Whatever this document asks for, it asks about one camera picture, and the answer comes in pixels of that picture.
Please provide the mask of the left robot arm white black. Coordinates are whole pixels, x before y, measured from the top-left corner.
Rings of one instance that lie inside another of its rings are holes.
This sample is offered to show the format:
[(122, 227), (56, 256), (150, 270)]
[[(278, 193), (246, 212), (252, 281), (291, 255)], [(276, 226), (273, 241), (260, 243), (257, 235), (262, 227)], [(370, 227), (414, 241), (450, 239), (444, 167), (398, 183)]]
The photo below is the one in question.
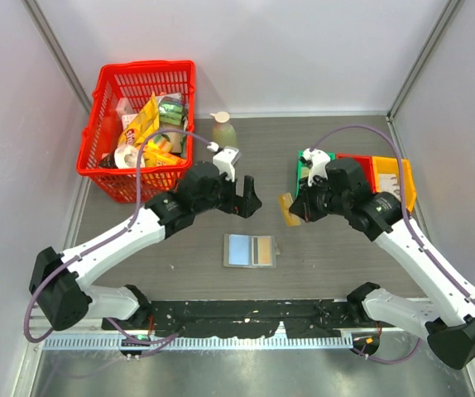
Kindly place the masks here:
[(144, 328), (151, 306), (137, 287), (101, 287), (95, 280), (138, 251), (191, 226), (201, 213), (217, 209), (249, 218), (260, 207), (253, 177), (245, 176), (243, 192), (237, 194), (234, 180), (216, 165), (201, 161), (176, 188), (154, 196), (102, 235), (61, 253), (51, 247), (41, 251), (30, 291), (56, 331), (84, 318), (111, 318), (128, 328)]

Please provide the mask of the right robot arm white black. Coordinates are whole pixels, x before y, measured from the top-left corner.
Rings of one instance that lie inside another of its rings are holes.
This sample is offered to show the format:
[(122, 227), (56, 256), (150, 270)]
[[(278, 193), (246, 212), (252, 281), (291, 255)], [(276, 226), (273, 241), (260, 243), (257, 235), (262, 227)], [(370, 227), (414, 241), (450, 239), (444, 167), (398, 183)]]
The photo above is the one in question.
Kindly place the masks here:
[(290, 213), (306, 222), (339, 215), (406, 270), (429, 298), (427, 304), (396, 296), (367, 282), (347, 297), (350, 323), (384, 322), (426, 341), (447, 366), (463, 369), (475, 359), (475, 288), (435, 249), (401, 201), (372, 191), (361, 165), (352, 158), (330, 160), (320, 153), (300, 157), (309, 170), (299, 181)]

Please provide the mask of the gold credit card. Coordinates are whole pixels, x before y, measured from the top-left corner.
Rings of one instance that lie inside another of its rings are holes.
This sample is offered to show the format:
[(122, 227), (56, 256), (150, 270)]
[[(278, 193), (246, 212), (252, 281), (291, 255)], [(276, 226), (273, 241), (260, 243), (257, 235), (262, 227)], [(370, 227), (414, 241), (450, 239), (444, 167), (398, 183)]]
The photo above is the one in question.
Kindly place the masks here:
[(283, 193), (278, 196), (278, 204), (280, 205), (285, 224), (288, 227), (298, 227), (301, 224), (300, 219), (290, 212), (290, 206), (294, 202), (291, 193)]

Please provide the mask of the grey card holder wallet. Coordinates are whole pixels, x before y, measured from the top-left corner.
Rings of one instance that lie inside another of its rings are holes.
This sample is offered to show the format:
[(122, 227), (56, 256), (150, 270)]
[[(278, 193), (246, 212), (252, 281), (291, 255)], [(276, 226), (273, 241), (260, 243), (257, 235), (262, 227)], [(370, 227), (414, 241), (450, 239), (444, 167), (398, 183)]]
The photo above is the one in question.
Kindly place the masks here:
[(223, 242), (223, 267), (240, 269), (276, 268), (278, 255), (273, 236), (226, 234)]

